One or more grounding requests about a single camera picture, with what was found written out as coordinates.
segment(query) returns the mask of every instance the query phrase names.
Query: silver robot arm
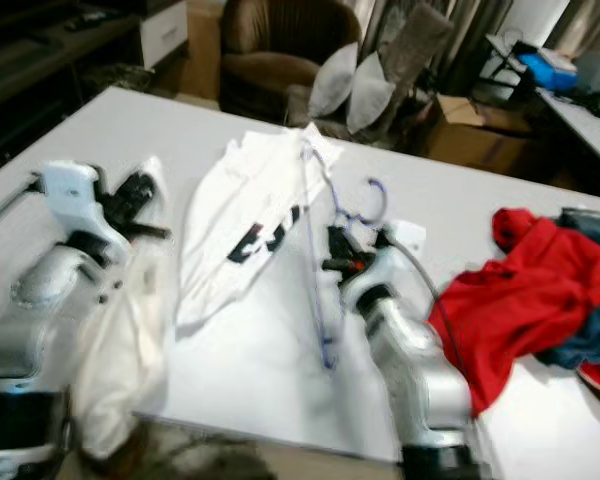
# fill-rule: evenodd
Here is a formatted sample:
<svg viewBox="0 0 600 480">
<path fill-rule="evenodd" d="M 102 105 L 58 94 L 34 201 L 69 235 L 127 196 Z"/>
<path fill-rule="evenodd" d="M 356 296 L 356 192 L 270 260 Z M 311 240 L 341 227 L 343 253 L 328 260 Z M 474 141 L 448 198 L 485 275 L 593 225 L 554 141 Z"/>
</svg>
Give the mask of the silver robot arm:
<svg viewBox="0 0 600 480">
<path fill-rule="evenodd" d="M 93 167 L 52 162 L 35 182 L 66 240 L 13 282 L 0 318 L 0 480 L 49 478 L 60 464 L 79 328 L 116 288 L 110 267 L 124 265 L 129 240 L 169 233 L 134 222 L 155 193 L 149 175 L 135 172 L 113 195 L 103 181 Z"/>
<path fill-rule="evenodd" d="M 323 269 L 342 273 L 345 307 L 359 313 L 371 355 L 384 379 L 405 478 L 478 479 L 467 446 L 471 398 L 463 375 L 444 356 L 437 332 L 405 315 L 392 286 L 395 271 L 408 268 L 399 242 L 419 257 L 425 231 L 408 222 L 385 226 L 376 252 L 365 252 L 341 228 L 329 227 L 333 258 Z"/>
</svg>

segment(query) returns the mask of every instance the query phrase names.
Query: blue object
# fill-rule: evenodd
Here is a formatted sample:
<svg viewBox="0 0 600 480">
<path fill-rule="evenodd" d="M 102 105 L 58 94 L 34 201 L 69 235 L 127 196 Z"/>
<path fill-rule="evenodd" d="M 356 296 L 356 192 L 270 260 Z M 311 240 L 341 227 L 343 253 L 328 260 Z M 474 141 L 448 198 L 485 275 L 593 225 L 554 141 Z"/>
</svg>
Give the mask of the blue object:
<svg viewBox="0 0 600 480">
<path fill-rule="evenodd" d="M 531 70 L 536 83 L 547 90 L 570 90 L 578 81 L 577 74 L 552 67 L 537 53 L 518 55 L 518 60 Z"/>
<path fill-rule="evenodd" d="M 556 223 L 577 230 L 600 245 L 600 212 L 563 209 Z M 589 315 L 573 337 L 558 347 L 536 354 L 536 358 L 544 364 L 568 369 L 575 369 L 584 361 L 600 363 L 600 307 Z"/>
</svg>

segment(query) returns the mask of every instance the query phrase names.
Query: wall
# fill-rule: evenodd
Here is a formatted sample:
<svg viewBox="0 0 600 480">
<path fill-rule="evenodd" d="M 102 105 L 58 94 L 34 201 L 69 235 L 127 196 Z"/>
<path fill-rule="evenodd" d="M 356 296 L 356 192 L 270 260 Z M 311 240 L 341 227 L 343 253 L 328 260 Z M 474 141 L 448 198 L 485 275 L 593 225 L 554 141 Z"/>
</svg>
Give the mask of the wall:
<svg viewBox="0 0 600 480">
<path fill-rule="evenodd" d="M 526 42 L 543 45 L 568 3 L 569 0 L 514 0 L 498 33 L 518 29 Z"/>
</svg>

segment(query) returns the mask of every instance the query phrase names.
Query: floor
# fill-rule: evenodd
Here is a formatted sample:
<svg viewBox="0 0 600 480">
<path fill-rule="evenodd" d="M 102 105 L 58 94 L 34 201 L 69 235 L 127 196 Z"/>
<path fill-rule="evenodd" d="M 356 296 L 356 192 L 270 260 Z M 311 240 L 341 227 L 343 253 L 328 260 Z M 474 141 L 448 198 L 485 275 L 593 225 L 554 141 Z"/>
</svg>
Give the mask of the floor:
<svg viewBox="0 0 600 480">
<path fill-rule="evenodd" d="M 398 480 L 387 464 L 331 455 L 265 441 L 231 439 L 173 425 L 144 424 L 146 436 L 123 449 L 107 473 L 76 453 L 64 461 L 57 480 Z"/>
</svg>

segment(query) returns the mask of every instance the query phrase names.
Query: electronic device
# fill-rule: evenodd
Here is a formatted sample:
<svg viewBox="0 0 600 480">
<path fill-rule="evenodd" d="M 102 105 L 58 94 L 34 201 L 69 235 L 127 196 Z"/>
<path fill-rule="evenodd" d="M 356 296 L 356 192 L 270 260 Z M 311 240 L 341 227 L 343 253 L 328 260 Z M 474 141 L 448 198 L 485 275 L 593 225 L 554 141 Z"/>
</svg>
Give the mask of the electronic device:
<svg viewBox="0 0 600 480">
<path fill-rule="evenodd" d="M 600 93 L 600 52 L 584 52 L 576 60 L 577 88 L 588 93 Z"/>
</svg>

